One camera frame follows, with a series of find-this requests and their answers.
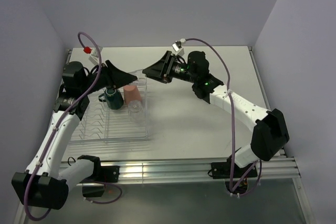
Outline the pink plastic tumbler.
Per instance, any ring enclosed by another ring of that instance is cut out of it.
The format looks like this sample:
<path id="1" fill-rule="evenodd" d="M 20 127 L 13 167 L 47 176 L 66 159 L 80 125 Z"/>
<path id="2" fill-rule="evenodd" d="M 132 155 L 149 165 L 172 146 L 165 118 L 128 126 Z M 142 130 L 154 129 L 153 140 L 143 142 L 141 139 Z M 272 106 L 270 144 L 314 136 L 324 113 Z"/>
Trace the pink plastic tumbler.
<path id="1" fill-rule="evenodd" d="M 128 105 L 132 101 L 142 101 L 140 92 L 137 86 L 126 85 L 123 87 L 123 95 L 125 104 Z"/>

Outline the dark green ceramic mug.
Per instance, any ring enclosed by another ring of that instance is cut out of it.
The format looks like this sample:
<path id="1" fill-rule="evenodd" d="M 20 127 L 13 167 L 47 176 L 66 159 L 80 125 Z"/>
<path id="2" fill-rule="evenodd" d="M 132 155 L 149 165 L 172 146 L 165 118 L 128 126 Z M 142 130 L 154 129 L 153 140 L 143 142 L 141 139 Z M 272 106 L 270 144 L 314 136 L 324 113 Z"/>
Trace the dark green ceramic mug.
<path id="1" fill-rule="evenodd" d="M 118 110 L 123 107 L 124 100 L 118 89 L 108 88 L 98 96 L 100 102 L 105 102 L 109 109 Z"/>

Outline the small clear glass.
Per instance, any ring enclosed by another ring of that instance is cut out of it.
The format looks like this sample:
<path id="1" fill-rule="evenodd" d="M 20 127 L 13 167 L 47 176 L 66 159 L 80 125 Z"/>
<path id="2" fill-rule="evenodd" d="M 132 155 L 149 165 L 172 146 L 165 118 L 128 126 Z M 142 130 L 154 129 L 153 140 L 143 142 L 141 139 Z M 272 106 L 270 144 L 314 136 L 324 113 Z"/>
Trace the small clear glass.
<path id="1" fill-rule="evenodd" d="M 142 69 L 130 71 L 129 74 L 132 74 L 137 77 L 137 79 L 133 81 L 132 84 L 145 85 L 147 83 L 146 75 L 142 73 Z"/>

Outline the large clear glass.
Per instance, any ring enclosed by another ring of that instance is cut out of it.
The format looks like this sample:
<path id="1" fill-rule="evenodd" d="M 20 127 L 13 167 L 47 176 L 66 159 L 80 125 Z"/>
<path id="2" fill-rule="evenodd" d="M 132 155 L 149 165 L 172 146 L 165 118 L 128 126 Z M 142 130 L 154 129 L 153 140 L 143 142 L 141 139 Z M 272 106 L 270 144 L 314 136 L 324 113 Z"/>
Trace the large clear glass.
<path id="1" fill-rule="evenodd" d="M 128 114 L 133 123 L 143 125 L 145 123 L 145 113 L 142 102 L 139 100 L 130 101 L 128 104 Z"/>

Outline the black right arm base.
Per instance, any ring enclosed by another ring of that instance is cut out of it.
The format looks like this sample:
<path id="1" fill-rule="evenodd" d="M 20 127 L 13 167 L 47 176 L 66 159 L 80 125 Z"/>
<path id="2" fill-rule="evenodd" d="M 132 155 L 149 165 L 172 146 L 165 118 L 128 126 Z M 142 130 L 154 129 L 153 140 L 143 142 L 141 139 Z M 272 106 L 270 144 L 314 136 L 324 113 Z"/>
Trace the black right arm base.
<path id="1" fill-rule="evenodd" d="M 226 188 L 229 190 L 229 178 L 230 178 L 230 162 L 212 162 L 211 168 L 207 172 L 208 176 L 212 179 L 228 179 L 225 183 Z M 260 173 L 257 172 L 256 165 L 251 163 L 247 167 L 239 168 L 237 165 L 234 167 L 233 179 L 240 179 L 243 177 L 243 180 L 234 190 L 233 194 L 245 194 L 248 192 L 248 178 L 260 178 Z"/>

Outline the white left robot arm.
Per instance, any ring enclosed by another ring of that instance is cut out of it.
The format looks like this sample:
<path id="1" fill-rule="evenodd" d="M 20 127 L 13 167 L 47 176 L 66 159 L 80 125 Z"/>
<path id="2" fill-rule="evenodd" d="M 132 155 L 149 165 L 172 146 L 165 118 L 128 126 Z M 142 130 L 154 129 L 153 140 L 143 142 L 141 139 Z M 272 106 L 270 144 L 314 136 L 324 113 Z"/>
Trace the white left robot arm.
<path id="1" fill-rule="evenodd" d="M 73 61 L 64 66 L 62 80 L 62 90 L 42 145 L 25 171 L 16 172 L 12 178 L 12 186 L 25 208 L 58 210 L 78 183 L 101 178 L 99 157 L 81 155 L 74 164 L 60 171 L 62 157 L 89 105 L 88 95 L 103 88 L 122 88 L 137 77 L 119 70 L 109 60 L 91 74 L 86 73 L 82 63 Z"/>

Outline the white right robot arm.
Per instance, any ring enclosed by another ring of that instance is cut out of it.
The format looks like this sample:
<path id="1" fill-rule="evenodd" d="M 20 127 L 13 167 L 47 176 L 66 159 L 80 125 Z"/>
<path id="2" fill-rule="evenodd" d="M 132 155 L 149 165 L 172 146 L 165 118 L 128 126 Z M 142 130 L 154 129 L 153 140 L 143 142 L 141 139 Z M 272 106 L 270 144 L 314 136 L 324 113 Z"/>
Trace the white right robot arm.
<path id="1" fill-rule="evenodd" d="M 233 119 L 251 131 L 250 143 L 239 148 L 233 154 L 234 160 L 227 164 L 228 173 L 234 177 L 240 176 L 246 166 L 257 160 L 269 161 L 289 141 L 283 113 L 278 109 L 271 111 L 257 106 L 230 90 L 210 73 L 203 51 L 192 51 L 186 62 L 167 51 L 142 72 L 161 83 L 170 83 L 174 78 L 192 83 L 192 90 L 199 99 L 230 113 Z"/>

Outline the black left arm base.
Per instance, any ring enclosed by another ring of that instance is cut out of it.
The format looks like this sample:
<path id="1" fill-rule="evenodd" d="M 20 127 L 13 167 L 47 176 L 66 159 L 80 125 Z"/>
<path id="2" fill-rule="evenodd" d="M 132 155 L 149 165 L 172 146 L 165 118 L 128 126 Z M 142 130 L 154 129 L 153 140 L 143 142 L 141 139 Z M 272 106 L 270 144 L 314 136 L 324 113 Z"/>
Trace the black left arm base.
<path id="1" fill-rule="evenodd" d="M 119 180 L 120 166 L 102 166 L 96 178 L 85 179 L 85 184 L 97 183 L 96 186 L 83 185 L 82 195 L 87 199 L 102 198 L 103 196 L 116 196 L 116 201 L 122 196 L 122 189 L 116 183 Z"/>

